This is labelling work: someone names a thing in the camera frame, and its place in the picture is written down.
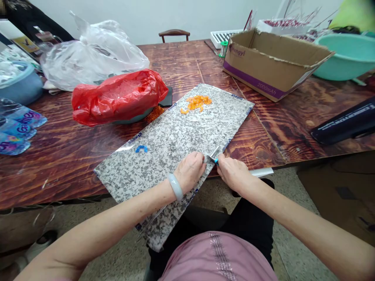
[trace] wooden table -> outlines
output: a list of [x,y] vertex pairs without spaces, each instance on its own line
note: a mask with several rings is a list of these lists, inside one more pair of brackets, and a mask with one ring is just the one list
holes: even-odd
[[[347,82],[310,78],[278,103],[222,72],[223,60],[203,41],[139,46],[177,101],[198,83],[207,83],[255,103],[226,154],[250,170],[375,149],[375,135],[322,146],[309,130],[374,95]],[[146,123],[93,128],[72,119],[70,93],[45,94],[30,105],[48,118],[16,156],[0,156],[0,210],[105,194],[93,169],[141,131]]]

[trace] cardboard box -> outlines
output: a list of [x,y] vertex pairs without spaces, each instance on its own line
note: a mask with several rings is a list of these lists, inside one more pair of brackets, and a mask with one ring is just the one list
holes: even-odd
[[375,151],[369,151],[298,172],[321,216],[372,246],[375,246],[374,159]]
[[223,71],[279,101],[333,55],[326,47],[253,28],[231,37]]

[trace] right hand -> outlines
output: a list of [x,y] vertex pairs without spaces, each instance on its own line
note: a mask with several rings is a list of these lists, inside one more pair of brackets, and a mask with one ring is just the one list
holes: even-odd
[[184,195],[196,186],[206,170],[206,166],[204,155],[196,151],[186,155],[179,163],[173,174],[177,178]]
[[218,173],[223,181],[234,191],[241,195],[243,188],[246,188],[252,181],[258,178],[250,174],[244,162],[224,154],[219,154]]

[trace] bracelet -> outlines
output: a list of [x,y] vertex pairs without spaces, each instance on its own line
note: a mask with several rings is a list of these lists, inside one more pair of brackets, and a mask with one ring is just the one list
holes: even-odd
[[168,174],[168,180],[172,186],[173,192],[175,193],[177,200],[181,201],[184,198],[184,194],[175,175]]

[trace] plastic bottle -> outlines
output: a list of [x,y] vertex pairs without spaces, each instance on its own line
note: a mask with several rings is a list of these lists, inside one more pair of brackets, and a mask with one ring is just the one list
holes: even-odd
[[29,139],[36,134],[36,129],[29,125],[21,124],[16,120],[0,116],[0,132],[23,139]]
[[0,132],[0,154],[17,155],[29,147],[27,140]]
[[0,98],[0,115],[34,128],[47,122],[47,118],[40,113],[7,98]]

